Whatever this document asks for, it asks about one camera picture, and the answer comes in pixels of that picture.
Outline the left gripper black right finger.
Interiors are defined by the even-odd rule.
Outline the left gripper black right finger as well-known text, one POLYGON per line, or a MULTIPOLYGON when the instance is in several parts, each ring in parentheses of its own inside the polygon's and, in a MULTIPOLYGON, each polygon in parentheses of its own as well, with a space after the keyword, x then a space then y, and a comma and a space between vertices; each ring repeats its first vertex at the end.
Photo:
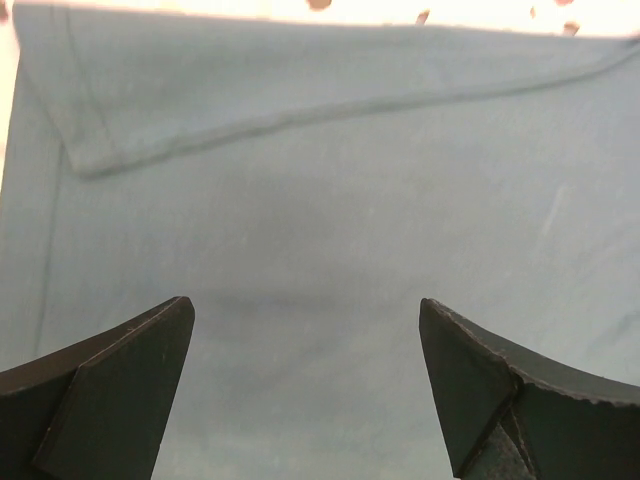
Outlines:
POLYGON ((419 332, 456 479, 636 479, 639 389, 424 299, 419 332))

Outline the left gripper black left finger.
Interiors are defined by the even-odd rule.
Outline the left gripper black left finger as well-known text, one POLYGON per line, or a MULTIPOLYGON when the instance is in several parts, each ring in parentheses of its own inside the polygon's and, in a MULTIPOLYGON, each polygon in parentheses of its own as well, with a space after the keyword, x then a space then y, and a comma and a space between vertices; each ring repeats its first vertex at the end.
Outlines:
POLYGON ((2 478, 150 478, 194 321, 174 297, 2 372, 2 478))

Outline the grey-blue t-shirt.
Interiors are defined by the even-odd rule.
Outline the grey-blue t-shirt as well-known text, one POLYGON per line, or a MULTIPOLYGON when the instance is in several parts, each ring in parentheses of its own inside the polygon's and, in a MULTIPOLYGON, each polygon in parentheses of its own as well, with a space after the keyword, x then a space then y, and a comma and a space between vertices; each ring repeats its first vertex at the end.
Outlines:
POLYGON ((446 479, 430 297, 639 379, 639 43, 16 4, 1 364, 177 295, 158 479, 446 479))

